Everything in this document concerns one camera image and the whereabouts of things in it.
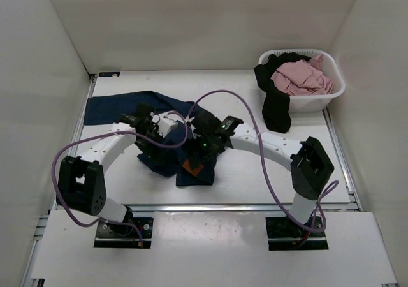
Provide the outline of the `dark blue denim trousers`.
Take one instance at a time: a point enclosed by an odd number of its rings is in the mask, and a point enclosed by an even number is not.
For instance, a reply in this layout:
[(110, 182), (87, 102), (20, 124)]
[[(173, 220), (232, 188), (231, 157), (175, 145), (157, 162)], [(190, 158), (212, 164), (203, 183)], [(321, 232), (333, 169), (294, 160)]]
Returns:
[[(180, 101), (154, 91), (141, 91), (89, 98), (83, 125), (113, 124), (122, 115), (141, 115), (145, 109), (155, 114), (176, 110), (184, 117), (196, 117), (200, 114), (214, 116), (199, 105), (194, 105), (192, 101)], [(188, 154), (186, 143), (181, 148), (162, 151), (164, 158), (160, 162), (150, 159), (144, 152), (137, 155), (137, 158), (156, 174), (163, 177), (176, 176), (177, 186), (211, 186), (214, 183), (217, 163), (215, 156), (206, 161), (198, 154), (198, 150)]]

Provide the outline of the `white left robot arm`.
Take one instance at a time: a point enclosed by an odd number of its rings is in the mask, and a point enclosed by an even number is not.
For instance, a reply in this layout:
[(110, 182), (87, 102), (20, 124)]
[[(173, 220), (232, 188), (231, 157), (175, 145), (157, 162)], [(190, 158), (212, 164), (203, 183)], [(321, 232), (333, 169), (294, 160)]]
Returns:
[(181, 147), (187, 140), (185, 119), (176, 111), (155, 114), (142, 105), (133, 114), (122, 114), (102, 135), (88, 138), (95, 144), (76, 157), (54, 158), (52, 182), (57, 203), (79, 226), (74, 211), (95, 217), (110, 225), (118, 235), (129, 235), (134, 228), (131, 209), (109, 198), (105, 173), (112, 163), (131, 145), (143, 151), (165, 151)]

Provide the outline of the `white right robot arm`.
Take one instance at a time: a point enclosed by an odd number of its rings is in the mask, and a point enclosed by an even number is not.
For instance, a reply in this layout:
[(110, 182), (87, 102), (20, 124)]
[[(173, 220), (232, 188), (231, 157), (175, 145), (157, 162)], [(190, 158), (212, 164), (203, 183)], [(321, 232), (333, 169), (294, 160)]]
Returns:
[(206, 112), (190, 118), (189, 123), (206, 156), (220, 154), (229, 147), (259, 155), (263, 170), (268, 159), (289, 171), (295, 196), (287, 211), (286, 228), (296, 236), (309, 229), (309, 218), (334, 172), (334, 165), (318, 139), (290, 140), (262, 133), (236, 117), (228, 116), (220, 121)]

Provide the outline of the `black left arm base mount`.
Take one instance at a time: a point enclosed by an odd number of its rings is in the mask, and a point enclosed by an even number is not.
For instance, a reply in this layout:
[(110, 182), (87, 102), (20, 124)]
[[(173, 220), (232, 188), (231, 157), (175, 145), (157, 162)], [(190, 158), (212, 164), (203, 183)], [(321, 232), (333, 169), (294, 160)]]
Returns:
[(134, 217), (133, 224), (139, 229), (139, 234), (131, 226), (117, 226), (99, 223), (94, 238), (95, 248), (106, 249), (150, 249), (154, 227), (153, 217)]

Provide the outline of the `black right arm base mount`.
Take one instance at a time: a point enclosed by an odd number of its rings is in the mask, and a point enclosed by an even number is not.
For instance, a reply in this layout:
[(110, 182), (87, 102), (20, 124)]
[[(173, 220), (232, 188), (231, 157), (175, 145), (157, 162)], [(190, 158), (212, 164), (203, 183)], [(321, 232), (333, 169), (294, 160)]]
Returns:
[(329, 250), (326, 235), (309, 233), (287, 217), (266, 217), (269, 251), (322, 251)]

